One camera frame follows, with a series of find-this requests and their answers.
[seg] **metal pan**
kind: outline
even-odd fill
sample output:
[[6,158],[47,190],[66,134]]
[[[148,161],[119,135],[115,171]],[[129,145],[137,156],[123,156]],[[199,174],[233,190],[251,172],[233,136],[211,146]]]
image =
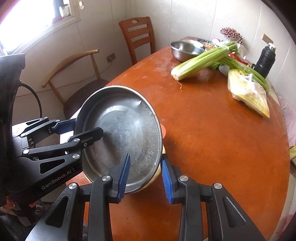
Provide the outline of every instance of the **metal pan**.
[[82,151],[83,171],[90,181],[108,174],[124,152],[131,156],[125,193],[144,187],[162,155],[159,120],[149,102],[128,87],[113,85],[93,93],[83,104],[75,134],[101,127],[104,135]]

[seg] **window sill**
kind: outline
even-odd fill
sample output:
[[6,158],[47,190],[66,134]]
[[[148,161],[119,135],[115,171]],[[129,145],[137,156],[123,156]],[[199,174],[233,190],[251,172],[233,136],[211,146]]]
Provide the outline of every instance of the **window sill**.
[[53,25],[47,27],[39,36],[37,36],[36,38],[30,40],[29,42],[26,42],[24,44],[22,44],[21,46],[19,46],[16,51],[14,51],[13,53],[25,53],[26,51],[28,51],[30,48],[32,48],[35,44],[39,43],[41,40],[43,40],[44,38],[46,38],[47,36],[49,36],[50,34],[54,33],[55,31],[68,26],[72,23],[78,22],[80,21],[79,18],[74,17],[74,16],[69,16],[66,17],[60,21],[58,21],[57,23],[54,23]]

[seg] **power outlet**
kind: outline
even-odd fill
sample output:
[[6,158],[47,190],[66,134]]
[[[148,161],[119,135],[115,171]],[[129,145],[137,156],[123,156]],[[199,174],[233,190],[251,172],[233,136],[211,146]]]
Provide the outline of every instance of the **power outlet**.
[[263,34],[262,39],[265,43],[269,44],[269,43],[274,43],[271,38],[269,38],[266,34]]
[[107,62],[110,63],[115,59],[115,53],[112,53],[107,56]]

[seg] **white wall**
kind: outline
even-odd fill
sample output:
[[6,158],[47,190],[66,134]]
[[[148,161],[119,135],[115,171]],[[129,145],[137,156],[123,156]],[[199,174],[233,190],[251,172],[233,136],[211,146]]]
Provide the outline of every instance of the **white wall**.
[[[296,109],[296,46],[278,17],[261,0],[129,0],[131,17],[149,16],[156,49],[186,36],[212,40],[220,30],[232,27],[243,36],[247,59],[256,63],[267,45],[263,33],[276,46],[276,61],[268,75],[278,95]],[[149,55],[137,55],[142,58]]]
[[[101,77],[109,81],[131,66],[128,49],[118,25],[119,21],[128,18],[126,1],[84,0],[83,3],[84,9],[79,9],[80,21],[57,30],[26,51],[26,67],[20,80],[38,93],[43,116],[50,119],[65,119],[63,106],[49,86],[43,89],[41,85],[45,76],[62,59],[74,53],[100,49],[100,53],[94,57],[99,71],[103,71]],[[112,65],[106,60],[111,53],[115,53],[116,56]],[[94,79],[96,78],[91,60],[87,56],[59,73],[52,82],[56,87],[68,85],[59,88],[61,95],[67,99]],[[13,124],[35,118],[39,118],[35,97],[21,87],[14,104]],[[58,143],[58,136],[52,137],[47,144],[53,142]]]

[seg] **power cord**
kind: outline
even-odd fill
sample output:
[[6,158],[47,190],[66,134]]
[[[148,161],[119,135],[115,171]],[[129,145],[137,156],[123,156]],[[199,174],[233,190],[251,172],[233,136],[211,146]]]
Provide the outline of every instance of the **power cord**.
[[36,100],[38,102],[38,106],[39,106],[40,118],[42,118],[42,107],[41,107],[41,103],[40,103],[39,97],[36,94],[36,92],[30,86],[28,86],[28,85],[26,85],[24,83],[20,83],[20,86],[27,88],[35,96],[35,98],[36,98]]

